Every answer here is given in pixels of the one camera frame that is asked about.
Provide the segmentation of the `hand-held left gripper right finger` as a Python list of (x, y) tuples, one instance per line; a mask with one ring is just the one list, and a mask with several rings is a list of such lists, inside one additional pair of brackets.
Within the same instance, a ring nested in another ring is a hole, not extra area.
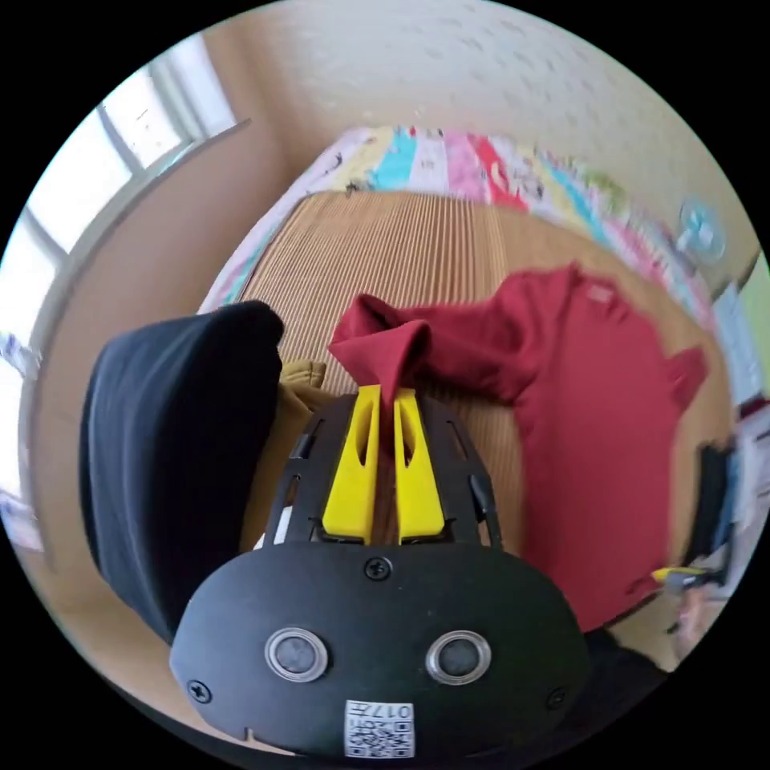
[(427, 434), (415, 391), (399, 390), (394, 402), (395, 505), (401, 545), (436, 539), (444, 514)]

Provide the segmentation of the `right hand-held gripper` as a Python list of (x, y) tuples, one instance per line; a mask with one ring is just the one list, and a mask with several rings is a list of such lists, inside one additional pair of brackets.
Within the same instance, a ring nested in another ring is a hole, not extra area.
[(690, 566), (665, 567), (651, 577), (662, 589), (694, 589), (726, 579), (736, 535), (740, 458), (735, 445), (699, 449), (698, 499), (690, 538)]

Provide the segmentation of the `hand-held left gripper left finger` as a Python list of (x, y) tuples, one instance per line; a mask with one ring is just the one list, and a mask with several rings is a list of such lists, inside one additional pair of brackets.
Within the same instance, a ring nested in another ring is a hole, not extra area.
[(381, 388), (360, 387), (342, 434), (322, 527), (329, 538), (369, 545), (379, 462)]

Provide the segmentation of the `person's right hand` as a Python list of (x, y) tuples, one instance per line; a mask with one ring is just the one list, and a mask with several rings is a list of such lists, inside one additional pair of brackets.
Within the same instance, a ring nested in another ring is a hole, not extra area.
[(672, 672), (711, 629), (724, 607), (724, 600), (712, 583), (690, 588), (666, 588), (663, 596), (671, 609), (667, 626), (667, 669)]

